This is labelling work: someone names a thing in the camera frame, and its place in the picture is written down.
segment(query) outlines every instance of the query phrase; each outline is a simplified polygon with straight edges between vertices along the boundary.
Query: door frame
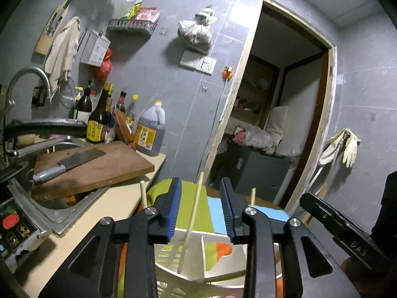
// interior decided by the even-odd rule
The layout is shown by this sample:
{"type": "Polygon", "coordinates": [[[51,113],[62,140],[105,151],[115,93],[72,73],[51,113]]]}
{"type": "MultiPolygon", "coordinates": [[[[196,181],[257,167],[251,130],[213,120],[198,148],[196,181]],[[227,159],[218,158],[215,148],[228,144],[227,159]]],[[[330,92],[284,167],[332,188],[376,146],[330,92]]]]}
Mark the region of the door frame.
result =
{"type": "Polygon", "coordinates": [[[307,23],[304,19],[293,13],[291,10],[283,7],[274,0],[258,0],[255,6],[255,11],[252,13],[252,22],[249,27],[248,35],[244,43],[243,51],[240,56],[239,64],[237,65],[236,74],[232,80],[232,85],[228,97],[226,99],[220,120],[218,129],[215,136],[213,137],[208,156],[206,160],[203,160],[203,167],[200,167],[200,171],[204,172],[204,180],[207,180],[211,167],[214,163],[214,159],[218,150],[218,146],[223,137],[226,124],[229,120],[230,114],[232,112],[234,101],[236,100],[237,91],[239,90],[241,79],[244,74],[245,66],[247,65],[248,57],[251,52],[251,47],[253,44],[254,36],[257,30],[259,17],[261,16],[262,7],[266,6],[282,16],[288,18],[297,24],[300,28],[304,29],[306,32],[317,38],[325,47],[328,49],[328,75],[327,75],[327,86],[326,94],[324,98],[324,104],[321,112],[320,122],[317,128],[316,136],[313,142],[313,147],[310,151],[307,163],[304,167],[303,173],[292,193],[287,205],[285,206],[285,211],[292,214],[296,209],[298,200],[303,192],[306,190],[307,185],[313,176],[313,173],[317,167],[317,162],[321,156],[321,150],[324,148],[328,129],[330,127],[330,120],[332,115],[333,103],[335,99],[335,89],[336,89],[336,68],[337,68],[337,47],[333,45],[322,33],[317,29],[307,23]]]}

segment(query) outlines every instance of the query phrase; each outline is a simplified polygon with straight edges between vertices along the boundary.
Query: red button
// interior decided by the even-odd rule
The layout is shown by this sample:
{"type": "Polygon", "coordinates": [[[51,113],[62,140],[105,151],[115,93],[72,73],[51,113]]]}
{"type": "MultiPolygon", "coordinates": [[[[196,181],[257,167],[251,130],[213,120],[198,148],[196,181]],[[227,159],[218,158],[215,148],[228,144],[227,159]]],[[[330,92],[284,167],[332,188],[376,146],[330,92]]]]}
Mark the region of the red button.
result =
{"type": "Polygon", "coordinates": [[[3,220],[3,227],[6,230],[9,230],[11,227],[13,227],[15,224],[19,222],[19,216],[18,214],[11,214],[8,215],[4,220],[3,220]]]}

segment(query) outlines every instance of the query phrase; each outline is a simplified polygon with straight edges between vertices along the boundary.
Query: kitchen sink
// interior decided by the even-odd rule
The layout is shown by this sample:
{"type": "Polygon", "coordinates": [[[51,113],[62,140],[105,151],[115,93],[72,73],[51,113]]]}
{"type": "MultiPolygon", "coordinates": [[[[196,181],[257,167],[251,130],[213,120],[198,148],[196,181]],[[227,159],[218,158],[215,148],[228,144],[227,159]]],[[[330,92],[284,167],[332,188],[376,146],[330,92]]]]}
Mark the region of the kitchen sink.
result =
{"type": "Polygon", "coordinates": [[[37,203],[31,198],[32,175],[37,156],[47,152],[61,151],[89,145],[71,136],[63,136],[19,150],[16,163],[27,162],[27,167],[18,173],[8,188],[19,206],[38,225],[52,229],[56,236],[63,236],[78,218],[109,188],[99,188],[89,193],[78,194],[80,199],[74,206],[68,206],[64,198],[37,203]]]}

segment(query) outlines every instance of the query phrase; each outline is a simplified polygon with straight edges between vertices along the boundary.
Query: white glove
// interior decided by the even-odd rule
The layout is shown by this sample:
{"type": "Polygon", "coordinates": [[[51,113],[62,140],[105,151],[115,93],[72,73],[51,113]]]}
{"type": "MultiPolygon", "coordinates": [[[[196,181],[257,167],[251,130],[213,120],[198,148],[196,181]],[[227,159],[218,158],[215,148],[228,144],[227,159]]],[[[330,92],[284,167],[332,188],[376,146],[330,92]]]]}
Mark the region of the white glove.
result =
{"type": "Polygon", "coordinates": [[[343,152],[343,163],[346,163],[346,168],[353,167],[357,157],[357,137],[351,132],[350,138],[346,141],[346,148],[343,152]]]}
{"type": "Polygon", "coordinates": [[[327,147],[327,149],[324,150],[324,152],[320,157],[320,160],[318,161],[320,166],[325,166],[326,164],[330,163],[333,160],[335,156],[336,146],[338,145],[339,141],[342,139],[345,130],[346,129],[339,131],[336,135],[334,135],[333,137],[327,140],[330,143],[330,145],[327,147]]]}

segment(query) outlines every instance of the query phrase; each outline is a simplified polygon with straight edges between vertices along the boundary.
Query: faucet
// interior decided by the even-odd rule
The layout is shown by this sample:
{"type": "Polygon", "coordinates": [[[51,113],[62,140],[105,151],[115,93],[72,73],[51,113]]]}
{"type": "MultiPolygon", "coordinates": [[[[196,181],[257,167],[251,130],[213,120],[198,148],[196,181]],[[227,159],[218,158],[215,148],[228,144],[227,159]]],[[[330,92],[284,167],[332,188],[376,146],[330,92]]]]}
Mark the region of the faucet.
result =
{"type": "MultiPolygon", "coordinates": [[[[11,79],[11,82],[9,83],[9,86],[8,86],[8,89],[7,89],[7,94],[5,96],[5,108],[3,109],[3,111],[0,112],[0,118],[2,116],[4,116],[3,129],[8,124],[8,112],[15,105],[15,101],[11,100],[12,90],[14,89],[16,82],[23,75],[30,74],[30,73],[37,74],[42,79],[42,81],[44,82],[44,85],[46,86],[47,98],[49,98],[50,95],[51,95],[51,84],[50,84],[50,81],[49,81],[46,73],[42,69],[40,69],[40,68],[38,68],[36,66],[23,67],[11,79]]],[[[8,152],[8,144],[7,144],[7,141],[3,140],[3,157],[4,157],[4,163],[5,164],[8,164],[7,152],[8,152]]]]}

